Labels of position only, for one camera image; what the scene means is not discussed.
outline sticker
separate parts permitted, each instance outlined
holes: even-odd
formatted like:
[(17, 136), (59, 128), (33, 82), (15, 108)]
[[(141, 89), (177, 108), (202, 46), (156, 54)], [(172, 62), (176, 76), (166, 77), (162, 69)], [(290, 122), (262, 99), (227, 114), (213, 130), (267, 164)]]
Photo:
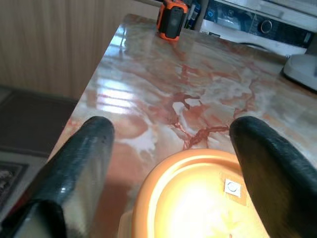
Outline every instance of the sticker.
[(241, 198), (241, 184), (226, 178), (224, 182), (224, 191)]

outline white appliance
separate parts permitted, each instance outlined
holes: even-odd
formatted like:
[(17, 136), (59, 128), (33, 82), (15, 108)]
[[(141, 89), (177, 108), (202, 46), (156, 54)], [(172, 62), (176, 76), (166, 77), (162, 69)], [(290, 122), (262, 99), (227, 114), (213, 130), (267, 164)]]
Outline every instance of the white appliance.
[(283, 56), (304, 54), (317, 32), (317, 0), (209, 0), (202, 15), (196, 30)]
[(293, 55), (283, 69), (286, 76), (317, 91), (317, 56)]

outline orange tape measure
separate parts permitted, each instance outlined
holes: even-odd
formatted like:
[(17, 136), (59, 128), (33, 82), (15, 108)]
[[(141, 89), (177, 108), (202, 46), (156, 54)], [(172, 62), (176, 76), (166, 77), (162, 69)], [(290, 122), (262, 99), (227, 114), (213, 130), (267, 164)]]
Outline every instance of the orange tape measure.
[(188, 7), (183, 1), (164, 0), (157, 20), (159, 36), (165, 40), (178, 41), (187, 12)]

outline floor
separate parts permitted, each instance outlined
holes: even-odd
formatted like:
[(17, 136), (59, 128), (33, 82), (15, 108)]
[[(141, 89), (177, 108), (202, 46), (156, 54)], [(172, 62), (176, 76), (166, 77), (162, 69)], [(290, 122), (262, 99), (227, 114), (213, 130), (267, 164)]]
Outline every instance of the floor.
[(0, 221), (45, 165), (75, 106), (0, 87)]

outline marble countertop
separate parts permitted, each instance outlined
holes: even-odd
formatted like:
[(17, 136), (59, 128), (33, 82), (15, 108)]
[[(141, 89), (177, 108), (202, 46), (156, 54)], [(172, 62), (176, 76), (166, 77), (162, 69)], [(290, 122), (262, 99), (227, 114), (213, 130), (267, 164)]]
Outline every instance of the marble countertop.
[(231, 122), (258, 117), (317, 167), (317, 95), (281, 76), (285, 59), (198, 32), (177, 43), (155, 21), (128, 15), (70, 117), (52, 154), (92, 116), (115, 126), (115, 144), (92, 237), (116, 237), (149, 171), (190, 148), (234, 153)]

